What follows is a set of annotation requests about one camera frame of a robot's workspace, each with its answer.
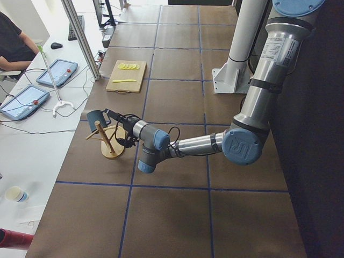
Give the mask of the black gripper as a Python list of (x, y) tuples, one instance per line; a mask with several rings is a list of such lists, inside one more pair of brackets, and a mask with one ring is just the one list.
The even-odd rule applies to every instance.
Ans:
[(134, 128), (134, 125), (136, 124), (135, 115), (132, 115), (132, 114), (121, 115), (109, 109), (104, 109), (102, 112), (107, 114), (110, 120), (113, 119), (121, 123), (123, 125), (124, 130), (126, 130), (127, 132), (131, 132)]

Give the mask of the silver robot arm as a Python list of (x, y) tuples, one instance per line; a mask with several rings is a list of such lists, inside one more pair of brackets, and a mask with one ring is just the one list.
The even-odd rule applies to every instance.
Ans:
[(253, 78), (247, 84), (243, 106), (222, 133), (170, 141), (165, 131), (139, 117), (104, 110), (121, 123), (134, 141), (143, 142), (138, 162), (140, 171), (150, 174), (158, 163), (175, 157), (223, 153), (238, 165), (254, 163), (262, 154), (269, 135), (269, 116), (290, 66), (304, 39), (314, 30), (323, 1), (273, 1), (266, 23), (267, 39)]

